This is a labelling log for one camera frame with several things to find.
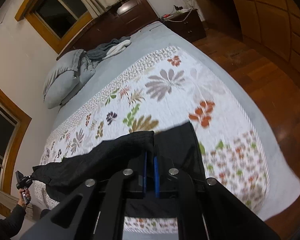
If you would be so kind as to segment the dark sleeved left forearm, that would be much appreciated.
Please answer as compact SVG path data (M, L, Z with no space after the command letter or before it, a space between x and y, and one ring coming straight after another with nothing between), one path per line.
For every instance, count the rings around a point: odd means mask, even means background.
M25 215L25 209L17 204L8 217L0 219L0 239L16 236L23 226Z

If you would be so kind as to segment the person's left hand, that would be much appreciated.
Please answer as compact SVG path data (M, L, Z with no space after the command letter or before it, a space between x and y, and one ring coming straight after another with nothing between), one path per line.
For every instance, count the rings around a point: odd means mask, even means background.
M31 195L28 188L19 189L19 200L18 205L20 205L23 209L26 209L27 199L31 200Z

